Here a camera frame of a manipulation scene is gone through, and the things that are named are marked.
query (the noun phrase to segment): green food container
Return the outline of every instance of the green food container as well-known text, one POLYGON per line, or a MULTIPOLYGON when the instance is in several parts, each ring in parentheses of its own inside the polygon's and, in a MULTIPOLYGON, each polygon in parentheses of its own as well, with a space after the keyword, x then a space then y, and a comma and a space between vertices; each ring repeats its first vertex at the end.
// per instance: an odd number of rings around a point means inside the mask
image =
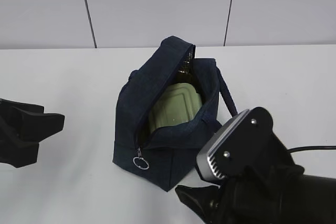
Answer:
POLYGON ((151 133, 160 127, 191 121, 202 106, 202 99, 189 83, 170 85, 149 114, 151 133))

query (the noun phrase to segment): white wall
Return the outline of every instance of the white wall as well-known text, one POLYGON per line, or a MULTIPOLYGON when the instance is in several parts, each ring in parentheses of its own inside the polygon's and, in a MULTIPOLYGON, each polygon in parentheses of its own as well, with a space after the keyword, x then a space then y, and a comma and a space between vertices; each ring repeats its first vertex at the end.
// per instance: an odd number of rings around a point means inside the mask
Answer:
MULTIPOLYGON (((88 0, 98 47, 335 44, 334 0, 88 0)), ((0 49, 94 47, 84 0, 0 0, 0 49)))
POLYGON ((233 0, 226 45, 335 43, 335 0, 233 0))
POLYGON ((98 47, 156 47, 176 35, 222 46, 230 0, 88 0, 98 47))
POLYGON ((0 0, 0 49, 93 47, 84 0, 0 0))

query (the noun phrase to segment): bag strap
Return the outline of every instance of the bag strap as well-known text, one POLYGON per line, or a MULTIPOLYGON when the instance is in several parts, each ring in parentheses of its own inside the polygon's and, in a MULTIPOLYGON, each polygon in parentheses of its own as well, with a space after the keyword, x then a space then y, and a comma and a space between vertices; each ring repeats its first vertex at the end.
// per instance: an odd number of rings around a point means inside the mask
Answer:
MULTIPOLYGON (((227 87, 219 68, 217 68, 217 75, 219 80, 220 94, 222 95, 224 103, 227 106, 231 116, 234 117, 238 114, 236 105, 232 99, 229 88, 227 87)), ((202 120, 210 127, 213 132, 217 132, 222 127, 222 124, 217 121, 215 115, 212 115, 210 113, 205 112, 202 116, 202 120)))
POLYGON ((238 114, 236 105, 232 99, 229 88, 227 87, 219 68, 217 68, 217 75, 219 79, 219 90, 221 92, 220 94, 222 95, 225 105, 227 106, 227 109, 229 110, 231 116, 234 117, 238 114))

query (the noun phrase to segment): navy blue bag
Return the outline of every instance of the navy blue bag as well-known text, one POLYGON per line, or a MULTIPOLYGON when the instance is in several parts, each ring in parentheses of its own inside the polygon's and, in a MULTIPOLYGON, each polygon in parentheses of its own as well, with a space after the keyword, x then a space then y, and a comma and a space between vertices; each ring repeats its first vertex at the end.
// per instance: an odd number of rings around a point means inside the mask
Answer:
POLYGON ((216 120, 219 93, 231 115, 237 114, 215 59, 194 59, 192 75, 198 80, 203 101, 195 118, 142 135, 151 108, 194 50, 194 45, 174 36, 163 40, 153 56, 131 73, 117 102, 113 162, 165 191, 190 172, 197 153, 221 127, 216 120))

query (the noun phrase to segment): white table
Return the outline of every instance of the white table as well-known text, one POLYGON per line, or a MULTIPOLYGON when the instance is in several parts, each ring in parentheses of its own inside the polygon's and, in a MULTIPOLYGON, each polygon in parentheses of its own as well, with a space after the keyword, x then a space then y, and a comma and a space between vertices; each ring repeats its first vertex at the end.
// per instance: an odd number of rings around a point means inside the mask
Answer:
MULTIPOLYGON (((0 165, 0 223, 202 223, 165 193, 112 164, 114 109, 129 73, 155 51, 0 51, 0 98, 44 105, 66 116, 42 141, 38 162, 0 165)), ((197 48, 214 57, 238 110, 263 106, 288 146, 336 144, 336 46, 197 48)), ((229 119, 220 103, 219 120, 229 119)), ((336 177, 336 152, 294 154, 308 174, 336 177)), ((195 171, 180 184, 203 186, 195 171)))

